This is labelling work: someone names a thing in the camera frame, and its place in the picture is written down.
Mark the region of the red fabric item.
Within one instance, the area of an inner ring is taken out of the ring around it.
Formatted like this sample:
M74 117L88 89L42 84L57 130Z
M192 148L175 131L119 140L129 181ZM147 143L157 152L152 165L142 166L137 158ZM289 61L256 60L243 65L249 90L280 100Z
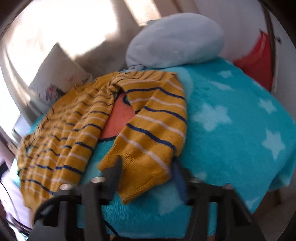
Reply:
M247 55L234 60L233 64L267 91L271 92L273 69L268 33L260 31L259 37L251 51Z

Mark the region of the light blue plush pillow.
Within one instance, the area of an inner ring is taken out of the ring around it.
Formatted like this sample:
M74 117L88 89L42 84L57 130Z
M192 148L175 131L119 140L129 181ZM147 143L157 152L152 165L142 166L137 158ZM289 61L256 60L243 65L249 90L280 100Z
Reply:
M128 69L162 69L215 59L223 47L224 34L215 21L179 13L143 28L131 40L125 61Z

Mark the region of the yellow striped knit sweater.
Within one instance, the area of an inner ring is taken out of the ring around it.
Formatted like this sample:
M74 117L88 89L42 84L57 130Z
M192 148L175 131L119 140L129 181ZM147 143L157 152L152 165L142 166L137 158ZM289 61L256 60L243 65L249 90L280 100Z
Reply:
M118 194L128 203L171 178L173 157L185 144L187 103L176 73L114 72L73 87L47 112L18 149L20 190L36 210L62 184L77 185L102 131L124 92L135 115L124 125L98 165L100 171L121 157Z

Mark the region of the white floral cushion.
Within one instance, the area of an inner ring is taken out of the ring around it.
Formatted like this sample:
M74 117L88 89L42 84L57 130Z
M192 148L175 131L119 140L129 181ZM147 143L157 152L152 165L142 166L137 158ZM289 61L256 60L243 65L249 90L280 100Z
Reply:
M39 67L29 88L47 105L52 105L74 86L92 81L92 75L56 43Z

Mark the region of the beige curtain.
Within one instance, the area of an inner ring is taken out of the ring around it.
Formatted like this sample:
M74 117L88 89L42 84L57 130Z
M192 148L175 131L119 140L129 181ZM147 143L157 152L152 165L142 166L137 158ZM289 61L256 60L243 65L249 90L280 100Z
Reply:
M33 123L47 105L29 88L58 43L93 78L125 66L131 39L161 17L154 1L24 1L1 36L1 127Z

